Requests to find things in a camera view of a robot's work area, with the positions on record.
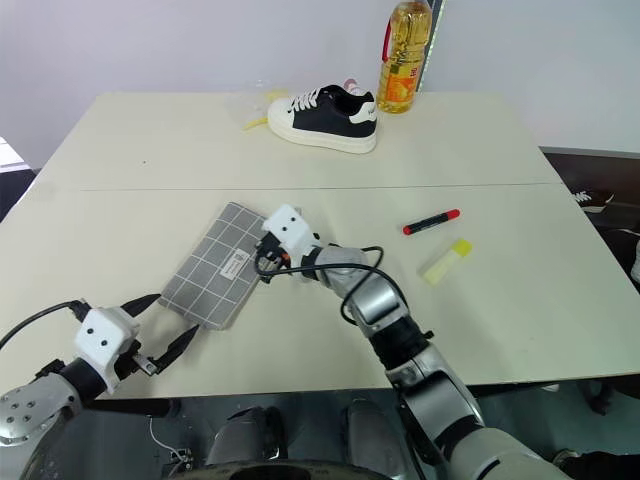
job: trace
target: yellow highlighter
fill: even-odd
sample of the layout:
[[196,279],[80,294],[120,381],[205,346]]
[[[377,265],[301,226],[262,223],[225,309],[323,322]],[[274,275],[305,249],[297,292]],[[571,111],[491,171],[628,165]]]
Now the yellow highlighter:
[[435,287],[458,260],[469,255],[471,248],[471,242],[460,238],[422,274],[422,279]]

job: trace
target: yellow oil bottle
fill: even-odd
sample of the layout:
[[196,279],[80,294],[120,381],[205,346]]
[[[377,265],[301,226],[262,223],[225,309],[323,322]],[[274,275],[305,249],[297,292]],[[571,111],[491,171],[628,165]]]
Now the yellow oil bottle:
[[376,96],[380,110],[402,113],[411,108],[431,33],[431,20],[431,8],[426,2],[402,2],[391,14]]

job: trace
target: black cable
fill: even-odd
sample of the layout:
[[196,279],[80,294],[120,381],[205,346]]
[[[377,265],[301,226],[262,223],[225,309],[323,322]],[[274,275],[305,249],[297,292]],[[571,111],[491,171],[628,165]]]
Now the black cable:
[[2,340],[0,340],[0,350],[2,349],[2,347],[4,347],[7,344],[7,342],[9,342],[9,340],[11,340],[11,338],[13,338],[15,334],[17,334],[20,330],[22,330],[24,327],[26,327],[30,323],[33,323],[39,318],[44,317],[45,315],[49,315],[50,313],[55,312],[56,310],[62,310],[63,308],[71,308],[72,306],[76,305],[77,302],[78,302],[77,300],[72,300],[70,302],[59,303],[52,307],[45,308],[44,310],[36,313],[35,315],[31,315],[29,318],[27,318],[26,320],[23,320],[18,325],[16,325],[11,330],[9,330],[9,333],[7,333],[4,337],[2,337]]
[[[379,264],[380,261],[381,261],[381,258],[379,257],[378,261],[376,262],[376,264]],[[391,278],[389,275],[387,275],[385,272],[383,272],[382,270],[378,269],[377,267],[372,267],[370,265],[364,265],[362,263],[325,263],[323,265],[306,265],[304,267],[285,268],[285,269],[282,269],[282,270],[267,271],[267,270],[262,270],[260,268],[259,264],[260,264],[260,257],[256,256],[255,259],[254,259],[253,265],[254,265],[254,269],[255,269],[256,273],[258,275],[260,275],[261,277],[275,277],[276,275],[285,275],[285,274],[290,274],[290,273],[317,272],[319,270],[332,270],[332,269],[335,269],[335,268],[355,268],[355,269],[358,269],[358,270],[366,270],[368,272],[380,275],[387,282],[389,282],[389,284],[391,284],[391,286],[394,288],[394,290],[400,296],[402,301],[405,304],[407,303],[407,300],[406,300],[406,298],[404,296],[404,293],[402,292],[402,289],[398,286],[398,284],[395,282],[395,280],[393,278]],[[345,319],[345,320],[350,321],[349,323],[351,323],[353,321],[351,319]]]

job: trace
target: white shoelace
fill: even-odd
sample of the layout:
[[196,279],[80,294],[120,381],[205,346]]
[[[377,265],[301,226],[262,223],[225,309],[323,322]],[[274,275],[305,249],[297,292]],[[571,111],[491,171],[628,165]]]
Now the white shoelace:
[[318,98],[319,94],[320,94],[320,89],[316,88],[311,92],[298,95],[297,97],[293,98],[293,101],[291,102],[291,108],[296,112],[300,110],[304,110],[306,108],[311,108],[311,107],[315,108],[318,106],[318,104],[316,103],[316,98]]
[[591,195],[587,194],[587,192],[583,190],[582,192],[574,193],[573,198],[575,198],[578,203],[588,202],[591,200]]

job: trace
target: grid pattern cover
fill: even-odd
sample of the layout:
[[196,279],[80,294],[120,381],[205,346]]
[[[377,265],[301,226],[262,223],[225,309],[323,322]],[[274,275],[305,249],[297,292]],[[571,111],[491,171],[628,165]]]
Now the grid pattern cover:
[[258,282],[253,262],[263,222],[242,205],[227,204],[159,303],[206,328],[225,328]]

